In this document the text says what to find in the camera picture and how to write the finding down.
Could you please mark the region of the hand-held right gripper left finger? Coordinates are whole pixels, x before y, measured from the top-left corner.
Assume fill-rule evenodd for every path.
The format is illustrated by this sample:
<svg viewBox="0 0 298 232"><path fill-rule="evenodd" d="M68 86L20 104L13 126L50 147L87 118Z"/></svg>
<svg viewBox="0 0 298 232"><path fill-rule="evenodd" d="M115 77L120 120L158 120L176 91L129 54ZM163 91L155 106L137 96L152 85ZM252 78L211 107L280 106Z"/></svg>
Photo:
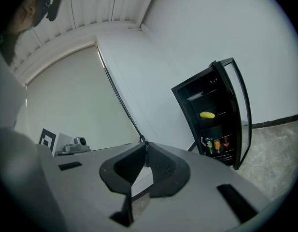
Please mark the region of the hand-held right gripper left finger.
<svg viewBox="0 0 298 232"><path fill-rule="evenodd" d="M141 143L106 160L99 169L99 175L108 189L125 196L121 210L110 216L110 219L125 227L134 222L131 187L142 168L148 163L148 149L148 142Z"/></svg>

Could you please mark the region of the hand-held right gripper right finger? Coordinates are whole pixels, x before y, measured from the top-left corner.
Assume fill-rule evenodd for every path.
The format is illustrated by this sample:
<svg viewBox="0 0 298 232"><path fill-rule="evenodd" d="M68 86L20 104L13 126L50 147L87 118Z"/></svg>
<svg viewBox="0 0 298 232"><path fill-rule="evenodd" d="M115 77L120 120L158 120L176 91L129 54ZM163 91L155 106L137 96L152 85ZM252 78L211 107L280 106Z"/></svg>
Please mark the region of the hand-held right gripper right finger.
<svg viewBox="0 0 298 232"><path fill-rule="evenodd" d="M187 162L166 149L150 143L148 146L149 165L153 174L150 198L171 197L179 192L190 179Z"/></svg>

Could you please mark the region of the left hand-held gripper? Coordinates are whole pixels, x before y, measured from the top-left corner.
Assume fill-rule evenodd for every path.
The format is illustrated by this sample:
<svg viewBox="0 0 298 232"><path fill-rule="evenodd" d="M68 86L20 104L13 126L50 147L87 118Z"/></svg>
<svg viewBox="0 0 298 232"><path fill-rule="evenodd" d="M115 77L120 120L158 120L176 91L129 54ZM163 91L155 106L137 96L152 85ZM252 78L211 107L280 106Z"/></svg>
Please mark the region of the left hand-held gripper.
<svg viewBox="0 0 298 232"><path fill-rule="evenodd" d="M63 133L54 134L43 129L39 144L48 147L54 157L80 154L91 151L84 137L72 138Z"/></svg>

